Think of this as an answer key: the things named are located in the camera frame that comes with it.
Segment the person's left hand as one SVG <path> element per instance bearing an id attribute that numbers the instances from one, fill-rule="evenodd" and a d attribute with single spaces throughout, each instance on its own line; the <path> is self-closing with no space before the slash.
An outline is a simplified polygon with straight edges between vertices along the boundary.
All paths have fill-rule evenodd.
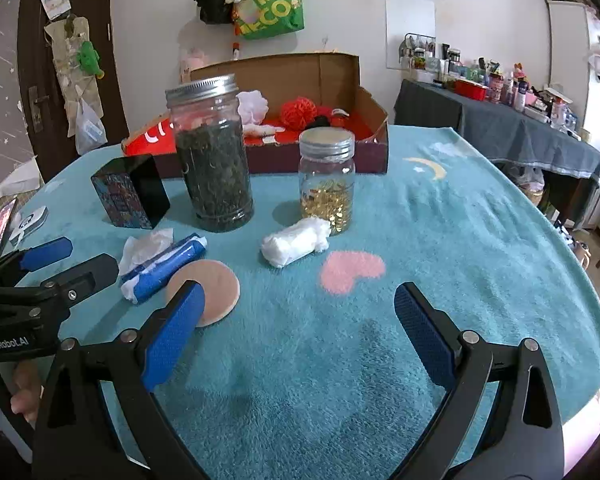
<path id="1" fill-rule="evenodd" d="M 22 415 L 31 426 L 34 426 L 38 419 L 44 390 L 36 363 L 34 361 L 18 363 L 12 373 L 12 381 L 16 387 L 10 400 L 12 412 Z"/>

